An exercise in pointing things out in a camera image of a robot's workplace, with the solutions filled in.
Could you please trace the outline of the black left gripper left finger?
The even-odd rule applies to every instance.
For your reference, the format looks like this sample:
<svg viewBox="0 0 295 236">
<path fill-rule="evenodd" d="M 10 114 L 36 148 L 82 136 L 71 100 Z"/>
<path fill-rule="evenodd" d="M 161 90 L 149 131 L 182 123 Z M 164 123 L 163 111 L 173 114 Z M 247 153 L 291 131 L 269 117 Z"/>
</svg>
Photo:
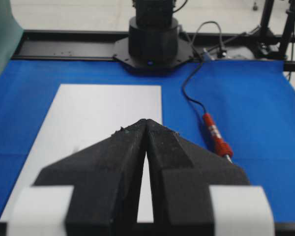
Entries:
<svg viewBox="0 0 295 236">
<path fill-rule="evenodd" d="M 44 167 L 7 223 L 9 236 L 119 236 L 137 221 L 146 151 L 141 119 Z"/>
</svg>

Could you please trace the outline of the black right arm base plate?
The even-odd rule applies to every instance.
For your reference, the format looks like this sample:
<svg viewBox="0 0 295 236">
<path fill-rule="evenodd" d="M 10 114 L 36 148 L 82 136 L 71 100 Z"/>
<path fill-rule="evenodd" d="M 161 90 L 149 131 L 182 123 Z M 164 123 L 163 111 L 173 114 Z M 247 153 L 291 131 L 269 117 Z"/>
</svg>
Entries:
<svg viewBox="0 0 295 236">
<path fill-rule="evenodd" d="M 169 74 L 182 65 L 194 59 L 189 43 L 179 39 L 177 55 L 167 62 L 157 62 L 154 59 L 140 59 L 130 55 L 128 38 L 118 40 L 113 47 L 113 59 L 131 74 Z"/>
</svg>

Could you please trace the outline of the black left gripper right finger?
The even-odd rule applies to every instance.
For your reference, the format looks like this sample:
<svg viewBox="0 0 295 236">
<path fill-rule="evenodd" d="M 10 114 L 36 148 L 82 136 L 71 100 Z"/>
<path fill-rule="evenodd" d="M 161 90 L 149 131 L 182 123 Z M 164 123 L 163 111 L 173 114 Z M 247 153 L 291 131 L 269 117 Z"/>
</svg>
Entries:
<svg viewBox="0 0 295 236">
<path fill-rule="evenodd" d="M 147 121 L 154 222 L 165 236 L 272 236 L 265 192 L 245 171 Z"/>
</svg>

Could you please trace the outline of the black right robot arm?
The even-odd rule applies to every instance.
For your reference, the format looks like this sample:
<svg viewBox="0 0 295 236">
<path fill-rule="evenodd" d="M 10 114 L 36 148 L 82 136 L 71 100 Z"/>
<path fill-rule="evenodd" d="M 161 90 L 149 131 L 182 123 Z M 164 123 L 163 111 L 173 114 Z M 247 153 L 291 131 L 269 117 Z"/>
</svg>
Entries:
<svg viewBox="0 0 295 236">
<path fill-rule="evenodd" d="M 128 52 L 143 66 L 178 61 L 180 39 L 173 0 L 135 0 Z M 233 151 L 212 116 L 202 122 L 214 143 L 209 152 L 174 131 L 147 122 L 154 221 L 172 236 L 272 236 L 273 214 L 264 190 L 232 162 Z"/>
</svg>

